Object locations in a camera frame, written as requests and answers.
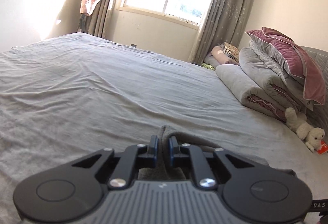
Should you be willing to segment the upper folded grey quilt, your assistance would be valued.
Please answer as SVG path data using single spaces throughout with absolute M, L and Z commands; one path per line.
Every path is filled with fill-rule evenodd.
M 292 107 L 296 112 L 306 112 L 301 85 L 259 46 L 251 43 L 250 47 L 244 47 L 239 61 L 244 73 L 271 99 L 283 108 Z

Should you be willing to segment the right grey curtain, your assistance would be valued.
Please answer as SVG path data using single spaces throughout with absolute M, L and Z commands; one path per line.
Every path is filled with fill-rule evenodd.
M 200 65 L 218 43 L 238 47 L 254 0 L 211 0 L 188 62 Z

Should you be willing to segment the pink folded clothes pile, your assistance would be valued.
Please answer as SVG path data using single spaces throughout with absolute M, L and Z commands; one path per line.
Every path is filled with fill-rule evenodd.
M 240 65 L 239 49 L 227 42 L 216 44 L 205 57 L 204 63 L 214 69 L 219 65 Z

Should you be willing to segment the white plush toy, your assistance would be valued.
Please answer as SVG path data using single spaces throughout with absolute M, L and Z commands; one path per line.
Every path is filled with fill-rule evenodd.
M 289 107 L 285 110 L 286 126 L 292 130 L 301 141 L 304 141 L 306 147 L 311 151 L 322 149 L 321 141 L 325 136 L 322 128 L 314 127 L 308 123 L 307 117 L 303 113 Z

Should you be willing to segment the dark grey knit sweater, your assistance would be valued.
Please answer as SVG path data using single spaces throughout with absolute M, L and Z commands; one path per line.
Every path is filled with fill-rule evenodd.
M 221 146 L 204 137 L 177 130 L 169 125 L 162 126 L 158 132 L 157 162 L 154 168 L 139 169 L 136 179 L 156 181 L 195 180 L 190 153 L 183 149 L 183 143 L 199 147 L 207 158 L 206 163 L 219 185 L 232 177 L 229 170 L 213 154 Z

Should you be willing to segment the grey bed sheet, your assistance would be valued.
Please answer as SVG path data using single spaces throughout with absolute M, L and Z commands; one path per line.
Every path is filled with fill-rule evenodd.
M 241 105 L 215 72 L 74 33 L 1 53 L 1 223 L 19 221 L 12 195 L 28 176 L 165 125 L 293 169 L 327 198 L 327 155 Z

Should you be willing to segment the folded grey quilt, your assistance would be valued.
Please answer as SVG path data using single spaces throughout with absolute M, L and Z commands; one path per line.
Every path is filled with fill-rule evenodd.
M 215 72 L 243 106 L 286 122 L 285 109 L 248 77 L 240 66 L 219 65 Z
M 251 43 L 250 47 L 244 47 L 239 61 L 244 73 L 271 99 L 283 108 L 292 107 L 296 112 L 306 112 L 301 85 L 259 46 Z

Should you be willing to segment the lower folded grey quilt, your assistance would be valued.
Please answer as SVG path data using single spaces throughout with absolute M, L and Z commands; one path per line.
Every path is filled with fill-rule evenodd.
M 215 72 L 243 106 L 286 122 L 285 109 L 248 77 L 240 66 L 219 65 Z

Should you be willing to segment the pink velvet pillow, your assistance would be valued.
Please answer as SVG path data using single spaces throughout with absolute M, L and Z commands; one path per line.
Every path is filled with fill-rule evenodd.
M 250 30 L 246 34 L 302 86 L 305 101 L 325 104 L 326 85 L 322 70 L 302 47 L 285 34 L 268 27 Z

